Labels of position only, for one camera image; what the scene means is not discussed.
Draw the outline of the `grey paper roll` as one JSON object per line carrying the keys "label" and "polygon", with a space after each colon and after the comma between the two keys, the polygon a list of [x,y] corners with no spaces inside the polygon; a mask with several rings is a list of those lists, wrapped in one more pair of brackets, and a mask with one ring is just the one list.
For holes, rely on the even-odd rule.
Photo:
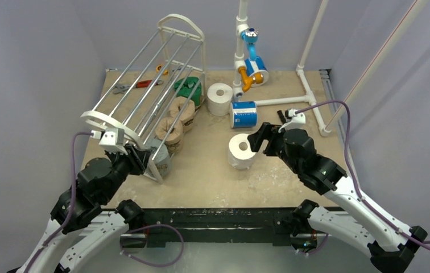
{"label": "grey paper roll", "polygon": [[160,149],[156,154],[156,156],[154,157],[153,161],[161,177],[165,177],[167,174],[170,173],[172,169],[171,157],[166,145],[162,144],[162,141],[156,138],[151,139],[151,141],[148,142],[147,145],[150,148],[150,152],[152,156],[155,155],[155,152],[158,149]]}

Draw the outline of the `blue white packaged roll front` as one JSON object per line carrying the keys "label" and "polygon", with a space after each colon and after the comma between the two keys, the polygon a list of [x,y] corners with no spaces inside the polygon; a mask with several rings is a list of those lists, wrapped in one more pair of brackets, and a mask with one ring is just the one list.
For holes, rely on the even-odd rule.
{"label": "blue white packaged roll front", "polygon": [[255,127],[258,121],[257,106],[254,101],[232,102],[229,114],[230,125],[234,129]]}

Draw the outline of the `blue white packaged roll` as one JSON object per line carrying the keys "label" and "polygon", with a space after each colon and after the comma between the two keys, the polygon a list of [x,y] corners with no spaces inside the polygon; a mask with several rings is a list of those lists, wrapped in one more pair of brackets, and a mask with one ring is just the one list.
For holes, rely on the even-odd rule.
{"label": "blue white packaged roll", "polygon": [[257,56],[255,60],[250,60],[249,58],[246,58],[245,65],[247,76],[254,77],[256,74],[260,74],[262,76],[262,82],[254,82],[252,84],[252,87],[261,86],[269,80],[270,74],[266,69],[266,66],[260,56]]}
{"label": "blue white packaged roll", "polygon": [[255,127],[258,121],[257,106],[254,101],[232,102],[229,114],[230,125],[234,129]]}

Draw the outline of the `unwrapped white paper roll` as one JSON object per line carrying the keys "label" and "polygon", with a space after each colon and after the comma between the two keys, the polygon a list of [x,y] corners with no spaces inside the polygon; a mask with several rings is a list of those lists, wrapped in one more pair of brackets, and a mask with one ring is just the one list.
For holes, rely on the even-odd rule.
{"label": "unwrapped white paper roll", "polygon": [[249,169],[256,153],[251,151],[247,133],[233,136],[228,144],[228,162],[235,169]]}

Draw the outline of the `white metal shelf rack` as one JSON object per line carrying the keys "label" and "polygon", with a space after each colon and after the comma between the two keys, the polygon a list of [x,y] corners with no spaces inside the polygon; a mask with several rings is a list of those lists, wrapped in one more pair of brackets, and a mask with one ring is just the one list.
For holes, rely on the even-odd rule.
{"label": "white metal shelf rack", "polygon": [[[206,42],[201,28],[180,14],[169,14],[157,23],[153,35],[133,57],[127,67],[102,93],[95,106],[82,113],[81,119],[93,130],[105,131],[108,127],[123,129],[123,146],[133,144],[146,149],[155,138],[155,129],[168,114],[177,97],[173,86],[189,76],[199,78],[202,95],[206,89]],[[169,66],[169,74],[156,72],[158,65]],[[152,80],[146,88],[134,86],[137,82]],[[114,94],[117,84],[131,84],[123,94]]]}

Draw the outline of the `blue white packaged roll back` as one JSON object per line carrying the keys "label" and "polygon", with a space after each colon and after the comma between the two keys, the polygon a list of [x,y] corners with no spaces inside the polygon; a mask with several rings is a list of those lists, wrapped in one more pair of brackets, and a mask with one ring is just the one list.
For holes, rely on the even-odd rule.
{"label": "blue white packaged roll back", "polygon": [[252,87],[261,86],[269,80],[270,74],[266,69],[266,66],[260,56],[257,56],[255,60],[250,60],[249,58],[246,58],[245,65],[247,76],[254,77],[256,74],[260,74],[262,76],[262,82],[254,82],[252,84]]}

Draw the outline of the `green paper roll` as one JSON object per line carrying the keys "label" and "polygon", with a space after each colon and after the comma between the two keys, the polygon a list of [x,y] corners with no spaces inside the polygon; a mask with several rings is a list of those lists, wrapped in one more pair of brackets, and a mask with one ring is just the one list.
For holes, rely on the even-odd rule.
{"label": "green paper roll", "polygon": [[194,91],[194,94],[191,97],[191,100],[195,104],[195,109],[198,110],[202,103],[202,84],[198,84],[199,78],[194,76],[187,77],[186,80],[178,80],[175,82],[173,89],[174,91],[177,91],[177,96],[185,97],[187,98],[194,87],[196,87],[196,90]]}

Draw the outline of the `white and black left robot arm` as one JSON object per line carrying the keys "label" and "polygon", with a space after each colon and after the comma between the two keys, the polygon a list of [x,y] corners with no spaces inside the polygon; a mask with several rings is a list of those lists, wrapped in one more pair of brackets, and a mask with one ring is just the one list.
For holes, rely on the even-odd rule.
{"label": "white and black left robot arm", "polygon": [[126,153],[107,152],[86,163],[71,187],[59,196],[35,250],[14,272],[54,272],[72,242],[102,212],[102,206],[128,176],[145,173],[151,151],[132,144],[125,145],[125,149]]}

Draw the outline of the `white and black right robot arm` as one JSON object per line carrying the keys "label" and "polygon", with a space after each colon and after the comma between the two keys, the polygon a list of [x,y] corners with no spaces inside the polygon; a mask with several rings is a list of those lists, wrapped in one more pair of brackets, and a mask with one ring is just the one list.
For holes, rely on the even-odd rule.
{"label": "white and black right robot arm", "polygon": [[297,230],[312,228],[344,241],[368,256],[380,272],[405,272],[427,237],[422,227],[408,226],[357,190],[341,166],[317,153],[314,140],[303,129],[285,130],[264,122],[247,140],[252,152],[268,141],[263,154],[281,159],[304,186],[348,214],[340,217],[305,200],[293,216]]}

